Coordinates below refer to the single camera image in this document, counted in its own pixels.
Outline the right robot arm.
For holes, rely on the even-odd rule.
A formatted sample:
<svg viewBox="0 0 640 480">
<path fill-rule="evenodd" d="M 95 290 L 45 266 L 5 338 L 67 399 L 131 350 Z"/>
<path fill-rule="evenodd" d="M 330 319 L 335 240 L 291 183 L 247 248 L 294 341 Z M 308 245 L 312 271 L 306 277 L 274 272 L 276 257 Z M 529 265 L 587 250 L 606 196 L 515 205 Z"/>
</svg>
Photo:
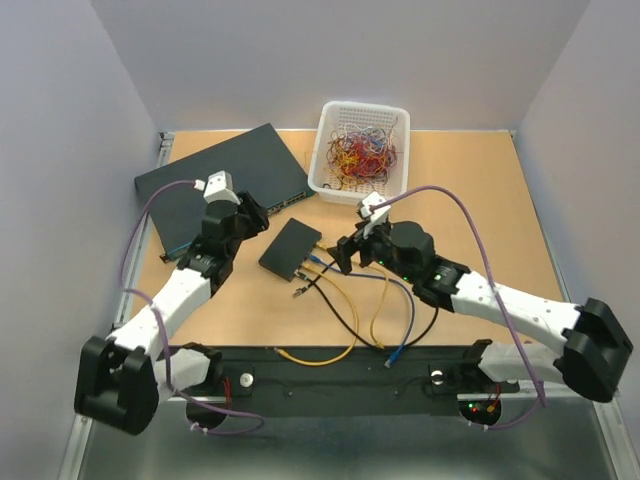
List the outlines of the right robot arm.
<svg viewBox="0 0 640 480">
<path fill-rule="evenodd" d="M 361 225 L 328 250 L 343 274 L 378 263 L 406 280 L 423 303 L 510 328 L 533 344 L 491 344 L 460 366 L 463 384 L 482 390 L 494 382 L 530 376 L 561 383 L 582 397 L 610 402 L 633 352 L 633 344 L 611 307 L 594 298 L 559 302 L 489 280 L 435 251 L 433 237 L 412 221 Z"/>
</svg>

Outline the small black network switch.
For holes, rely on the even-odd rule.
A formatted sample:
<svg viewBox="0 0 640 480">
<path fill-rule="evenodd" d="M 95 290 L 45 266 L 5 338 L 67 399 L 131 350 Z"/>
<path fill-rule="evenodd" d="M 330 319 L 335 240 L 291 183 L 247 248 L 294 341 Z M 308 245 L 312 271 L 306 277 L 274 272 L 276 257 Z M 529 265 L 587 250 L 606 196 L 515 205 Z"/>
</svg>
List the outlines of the small black network switch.
<svg viewBox="0 0 640 480">
<path fill-rule="evenodd" d="M 282 280 L 291 282 L 295 271 L 308 258 L 322 233 L 291 218 L 258 260 L 258 264 Z"/>
</svg>

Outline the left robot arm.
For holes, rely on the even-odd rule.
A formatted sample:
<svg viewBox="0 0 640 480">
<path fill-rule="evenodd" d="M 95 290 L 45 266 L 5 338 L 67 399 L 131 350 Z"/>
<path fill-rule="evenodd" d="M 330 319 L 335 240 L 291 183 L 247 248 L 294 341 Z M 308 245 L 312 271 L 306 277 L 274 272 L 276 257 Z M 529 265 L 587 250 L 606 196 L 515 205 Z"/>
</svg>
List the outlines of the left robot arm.
<svg viewBox="0 0 640 480">
<path fill-rule="evenodd" d="M 187 390 L 230 394 L 222 355 L 189 343 L 172 351 L 170 337 L 221 288 L 233 271 L 243 241 L 267 230 L 267 211 L 246 191 L 226 191 L 209 200 L 201 232 L 155 297 L 141 291 L 145 307 L 107 337 L 83 345 L 74 396 L 77 414 L 138 435 L 160 403 Z"/>
</svg>

